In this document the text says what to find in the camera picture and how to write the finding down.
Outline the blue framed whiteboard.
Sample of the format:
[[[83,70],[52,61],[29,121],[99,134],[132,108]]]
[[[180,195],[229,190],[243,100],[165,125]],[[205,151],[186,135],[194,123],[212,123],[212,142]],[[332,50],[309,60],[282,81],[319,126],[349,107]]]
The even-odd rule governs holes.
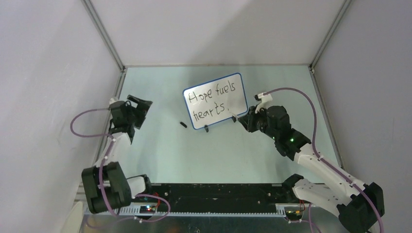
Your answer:
[[[233,73],[182,92],[193,129],[203,129],[248,111],[242,75]]]

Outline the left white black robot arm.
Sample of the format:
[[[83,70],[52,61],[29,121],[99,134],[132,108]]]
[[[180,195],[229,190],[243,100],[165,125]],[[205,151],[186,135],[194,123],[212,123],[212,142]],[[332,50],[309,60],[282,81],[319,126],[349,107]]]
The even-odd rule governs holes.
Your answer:
[[[94,166],[82,171],[82,183],[89,211],[93,214],[116,215],[117,209],[129,206],[133,194],[120,165],[120,158],[127,155],[132,145],[135,131],[139,130],[153,104],[128,95],[126,100],[111,98],[108,110],[109,121],[107,144],[103,156]]]

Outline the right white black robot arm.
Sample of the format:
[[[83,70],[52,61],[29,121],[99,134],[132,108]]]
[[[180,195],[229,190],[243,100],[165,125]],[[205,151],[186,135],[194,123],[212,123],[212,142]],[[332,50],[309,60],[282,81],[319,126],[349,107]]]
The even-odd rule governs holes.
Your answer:
[[[366,233],[375,224],[384,231],[382,188],[376,183],[365,184],[320,155],[305,135],[292,128],[283,106],[259,111],[252,106],[238,122],[250,133],[260,131],[267,135],[281,156],[324,179],[324,184],[314,184],[298,174],[290,176],[282,190],[285,201],[308,201],[336,216],[351,233]]]

